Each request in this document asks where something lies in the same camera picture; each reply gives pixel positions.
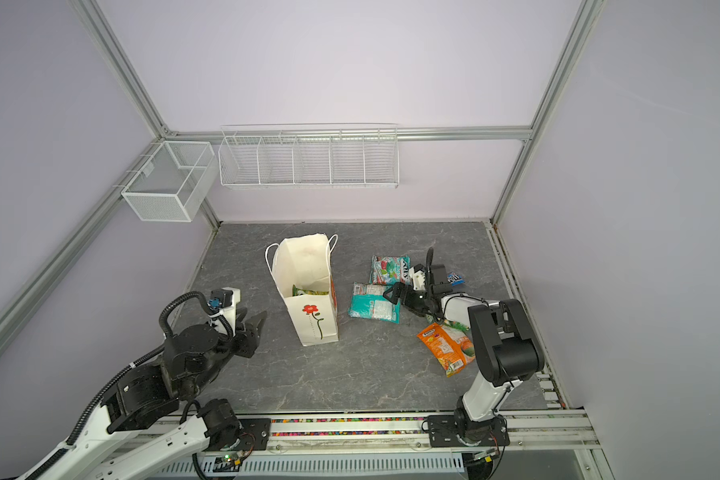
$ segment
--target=white wall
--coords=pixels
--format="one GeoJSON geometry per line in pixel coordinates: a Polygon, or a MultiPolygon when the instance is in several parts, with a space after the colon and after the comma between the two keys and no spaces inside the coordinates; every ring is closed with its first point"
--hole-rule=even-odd
{"type": "Polygon", "coordinates": [[[488,218],[518,158],[519,140],[400,142],[400,186],[229,190],[210,202],[223,221],[488,218]]]}
{"type": "Polygon", "coordinates": [[[0,1],[0,311],[151,139],[64,0],[0,1]]]}
{"type": "Polygon", "coordinates": [[[616,478],[720,478],[720,1],[606,4],[500,231],[616,478]]]}
{"type": "Polygon", "coordinates": [[[580,0],[103,0],[173,130],[527,125],[580,0]]]}
{"type": "MultiPolygon", "coordinates": [[[[0,1],[0,310],[151,141],[64,0],[0,1]]],[[[0,478],[61,441],[162,337],[209,228],[125,204],[0,358],[0,478]]]]}

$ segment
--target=flower stem print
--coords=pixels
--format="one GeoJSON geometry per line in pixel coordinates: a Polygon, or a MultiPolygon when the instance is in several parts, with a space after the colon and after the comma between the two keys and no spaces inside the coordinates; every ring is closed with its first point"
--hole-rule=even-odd
{"type": "Polygon", "coordinates": [[[304,310],[302,310],[302,312],[306,312],[307,315],[312,315],[312,318],[317,321],[317,330],[320,330],[320,340],[322,340],[322,328],[320,328],[320,322],[325,319],[317,317],[317,315],[320,314],[317,310],[317,305],[304,305],[304,310]]]}

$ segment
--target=white mesh basket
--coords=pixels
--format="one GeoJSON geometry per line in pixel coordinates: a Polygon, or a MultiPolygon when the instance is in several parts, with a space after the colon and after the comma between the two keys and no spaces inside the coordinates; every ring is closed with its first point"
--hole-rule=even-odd
{"type": "Polygon", "coordinates": [[[165,140],[123,189],[144,221],[191,222],[218,167],[208,142],[165,140]]]}
{"type": "Polygon", "coordinates": [[[222,127],[222,185],[263,187],[397,187],[396,131],[240,131],[222,127]]]}

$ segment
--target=white paper bag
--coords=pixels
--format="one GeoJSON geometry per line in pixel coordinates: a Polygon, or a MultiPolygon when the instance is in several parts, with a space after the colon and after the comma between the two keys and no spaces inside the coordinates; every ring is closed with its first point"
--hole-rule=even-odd
{"type": "Polygon", "coordinates": [[[288,307],[293,326],[302,345],[318,345],[338,341],[336,292],[331,276],[331,252],[338,235],[330,240],[324,234],[286,238],[266,248],[269,273],[288,307]],[[269,249],[277,246],[269,265],[269,249]],[[327,295],[293,295],[293,286],[302,290],[328,292],[327,295]]]}

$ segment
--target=orange candy bag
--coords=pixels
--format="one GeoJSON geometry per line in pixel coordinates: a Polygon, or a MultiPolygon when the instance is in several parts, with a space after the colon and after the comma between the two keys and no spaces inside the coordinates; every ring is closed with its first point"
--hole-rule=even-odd
{"type": "Polygon", "coordinates": [[[432,323],[416,335],[432,351],[445,376],[455,375],[474,360],[474,345],[463,332],[450,326],[432,323]]]}

